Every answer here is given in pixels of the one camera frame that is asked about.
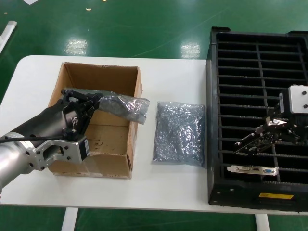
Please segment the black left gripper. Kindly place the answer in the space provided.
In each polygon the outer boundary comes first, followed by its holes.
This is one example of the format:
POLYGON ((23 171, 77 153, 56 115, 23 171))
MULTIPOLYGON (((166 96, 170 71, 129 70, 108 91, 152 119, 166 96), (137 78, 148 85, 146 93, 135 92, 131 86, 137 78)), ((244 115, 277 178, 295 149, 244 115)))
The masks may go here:
POLYGON ((61 90, 61 94, 62 100, 12 130, 22 135, 21 138, 5 135, 4 142, 29 141, 42 144, 47 140, 77 141, 83 138, 103 94, 69 89, 61 90))

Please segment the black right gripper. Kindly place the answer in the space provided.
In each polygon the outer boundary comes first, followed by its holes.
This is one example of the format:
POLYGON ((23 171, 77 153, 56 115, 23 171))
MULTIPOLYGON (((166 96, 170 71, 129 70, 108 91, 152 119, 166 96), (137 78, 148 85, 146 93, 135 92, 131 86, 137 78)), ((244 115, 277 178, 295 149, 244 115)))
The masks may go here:
POLYGON ((308 145, 308 95, 303 92, 281 92, 279 94, 279 116, 286 118, 294 125, 289 128, 288 122, 264 117, 264 124, 256 127, 256 134, 283 133, 287 131, 287 141, 299 145, 308 145))

